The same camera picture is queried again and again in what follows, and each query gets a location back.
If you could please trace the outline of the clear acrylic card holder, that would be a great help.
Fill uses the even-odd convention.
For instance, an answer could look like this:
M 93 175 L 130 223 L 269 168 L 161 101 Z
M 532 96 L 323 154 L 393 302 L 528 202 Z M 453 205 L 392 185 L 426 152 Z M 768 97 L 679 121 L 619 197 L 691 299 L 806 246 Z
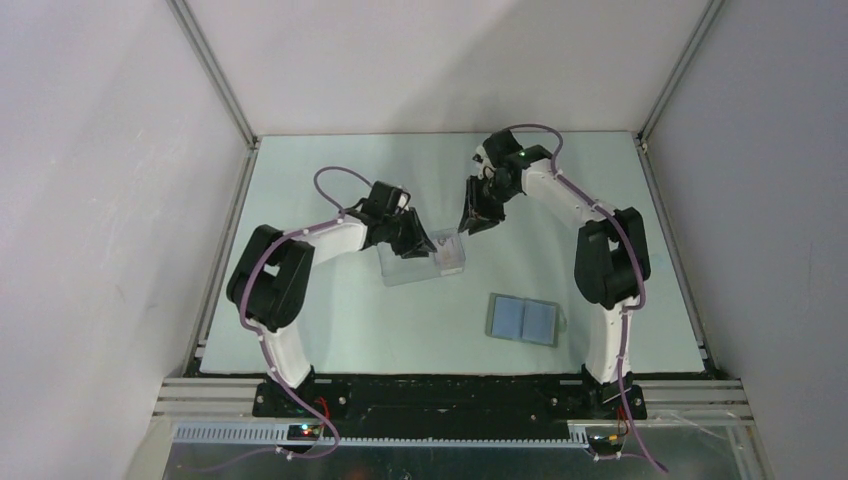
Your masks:
M 434 244 L 434 239 L 437 235 L 448 231 L 458 233 L 456 229 L 444 229 L 429 232 L 428 235 Z M 431 254 L 426 258 L 402 259 L 395 255 L 390 246 L 385 243 L 377 246 L 377 252 L 380 262 L 382 281 L 386 287 L 395 287 L 445 277 L 439 274 L 438 268 L 434 264 L 434 254 Z

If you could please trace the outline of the blue card wallet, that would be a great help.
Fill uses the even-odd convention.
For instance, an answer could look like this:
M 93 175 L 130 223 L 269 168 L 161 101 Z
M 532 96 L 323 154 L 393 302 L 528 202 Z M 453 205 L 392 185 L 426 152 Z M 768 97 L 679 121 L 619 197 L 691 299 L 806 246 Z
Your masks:
M 556 348 L 565 325 L 562 307 L 555 302 L 499 293 L 489 296 L 488 337 Z

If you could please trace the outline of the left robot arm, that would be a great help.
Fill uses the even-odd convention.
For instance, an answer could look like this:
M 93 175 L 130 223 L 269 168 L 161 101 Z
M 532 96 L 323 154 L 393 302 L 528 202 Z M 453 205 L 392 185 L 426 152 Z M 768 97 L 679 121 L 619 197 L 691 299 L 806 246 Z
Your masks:
M 304 416 L 316 403 L 316 390 L 307 383 L 314 367 L 297 324 L 313 267 L 379 244 L 402 259 L 435 253 L 410 200 L 407 190 L 376 181 L 367 197 L 330 220 L 291 231 L 270 225 L 253 230 L 226 297 L 237 307 L 241 326 L 257 336 L 268 375 L 281 386 L 277 402 L 290 415 Z

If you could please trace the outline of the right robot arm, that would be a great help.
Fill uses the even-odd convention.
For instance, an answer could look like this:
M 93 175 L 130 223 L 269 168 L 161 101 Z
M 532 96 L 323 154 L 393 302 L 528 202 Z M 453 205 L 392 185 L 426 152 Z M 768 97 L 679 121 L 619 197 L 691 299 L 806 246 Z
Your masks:
M 545 205 L 576 233 L 574 279 L 598 310 L 590 322 L 582 365 L 581 402 L 596 418 L 635 418 L 638 395 L 629 361 L 630 323 L 646 303 L 651 274 L 641 213 L 616 209 L 566 177 L 556 151 L 522 146 L 510 129 L 491 134 L 473 156 L 479 170 L 466 181 L 462 233 L 489 230 L 506 218 L 505 205 L 523 194 Z

